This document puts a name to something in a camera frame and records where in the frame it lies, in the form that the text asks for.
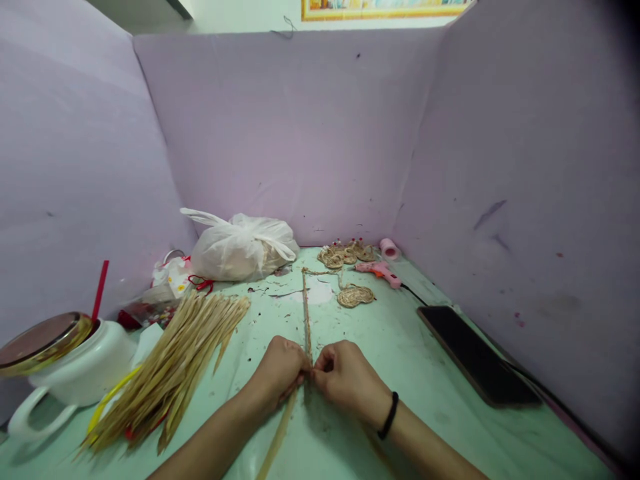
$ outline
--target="container handle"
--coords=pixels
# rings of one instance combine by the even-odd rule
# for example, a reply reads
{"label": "container handle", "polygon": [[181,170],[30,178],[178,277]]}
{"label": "container handle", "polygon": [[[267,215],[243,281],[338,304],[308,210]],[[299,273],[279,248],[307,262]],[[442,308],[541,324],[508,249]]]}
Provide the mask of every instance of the container handle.
{"label": "container handle", "polygon": [[38,387],[20,404],[9,422],[9,436],[18,440],[34,442],[50,436],[62,427],[76,411],[78,405],[68,405],[56,419],[42,430],[34,430],[29,426],[29,416],[34,407],[42,400],[49,387]]}

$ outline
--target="hand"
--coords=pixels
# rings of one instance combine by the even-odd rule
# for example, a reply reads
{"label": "hand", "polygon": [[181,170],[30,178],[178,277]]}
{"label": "hand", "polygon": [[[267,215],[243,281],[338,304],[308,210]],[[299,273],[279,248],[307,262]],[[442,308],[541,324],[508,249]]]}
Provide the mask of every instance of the hand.
{"label": "hand", "polygon": [[300,345],[277,335],[269,342],[246,388],[273,411],[302,384],[305,372],[310,370],[311,364]]}
{"label": "hand", "polygon": [[355,343],[324,347],[311,376],[327,400],[382,430],[393,403],[391,390]]}

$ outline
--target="left hand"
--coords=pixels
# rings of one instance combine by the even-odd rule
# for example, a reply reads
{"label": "left hand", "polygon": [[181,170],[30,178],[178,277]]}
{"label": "left hand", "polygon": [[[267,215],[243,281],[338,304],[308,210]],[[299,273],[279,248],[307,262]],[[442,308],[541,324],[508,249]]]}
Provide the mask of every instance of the left hand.
{"label": "left hand", "polygon": [[302,384],[305,372],[310,370],[311,364],[302,347],[276,335],[269,343],[247,388],[254,395],[259,395],[267,408],[273,411]]}

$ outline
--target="framed poster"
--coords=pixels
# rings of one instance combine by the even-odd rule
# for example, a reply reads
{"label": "framed poster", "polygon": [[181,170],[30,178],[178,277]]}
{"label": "framed poster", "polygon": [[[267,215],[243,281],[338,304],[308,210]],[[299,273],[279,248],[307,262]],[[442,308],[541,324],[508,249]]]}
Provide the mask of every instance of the framed poster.
{"label": "framed poster", "polygon": [[302,21],[454,17],[473,0],[302,0]]}

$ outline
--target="black bracelet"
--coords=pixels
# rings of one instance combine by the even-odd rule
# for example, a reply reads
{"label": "black bracelet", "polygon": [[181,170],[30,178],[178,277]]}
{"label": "black bracelet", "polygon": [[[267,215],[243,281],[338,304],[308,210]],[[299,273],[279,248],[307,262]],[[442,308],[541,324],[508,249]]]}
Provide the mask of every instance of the black bracelet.
{"label": "black bracelet", "polygon": [[385,426],[382,427],[382,431],[378,432],[378,437],[380,440],[384,440],[387,438],[389,434],[389,430],[391,430],[391,424],[393,423],[393,418],[395,417],[395,411],[398,408],[398,392],[393,392],[393,403],[391,404],[391,410],[389,411],[389,416],[387,417],[387,421],[385,422]]}

